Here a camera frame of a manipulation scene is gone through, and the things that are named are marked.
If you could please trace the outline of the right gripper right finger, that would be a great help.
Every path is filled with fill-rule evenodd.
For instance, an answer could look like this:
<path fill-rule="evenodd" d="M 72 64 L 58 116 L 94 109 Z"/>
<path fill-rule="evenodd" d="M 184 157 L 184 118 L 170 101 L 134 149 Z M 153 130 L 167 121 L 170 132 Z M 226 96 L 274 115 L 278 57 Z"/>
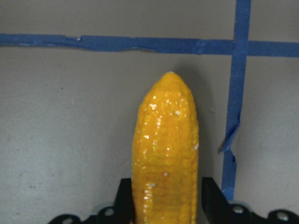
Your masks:
<path fill-rule="evenodd" d="M 299 216 L 288 210 L 273 210 L 266 218 L 240 203 L 229 202 L 211 177 L 202 178 L 201 205 L 210 224 L 297 224 Z"/>

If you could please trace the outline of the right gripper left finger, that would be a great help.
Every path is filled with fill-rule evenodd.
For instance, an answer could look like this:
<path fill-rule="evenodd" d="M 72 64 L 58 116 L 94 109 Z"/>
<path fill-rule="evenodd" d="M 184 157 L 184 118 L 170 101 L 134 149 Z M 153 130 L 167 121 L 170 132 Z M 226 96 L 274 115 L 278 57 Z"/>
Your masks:
<path fill-rule="evenodd" d="M 72 214 L 62 214 L 51 221 L 50 224 L 130 224 L 135 215 L 132 198 L 131 179 L 123 178 L 117 190 L 117 194 L 112 206 L 107 206 L 99 210 L 95 215 L 90 215 L 87 219 L 81 220 Z"/>

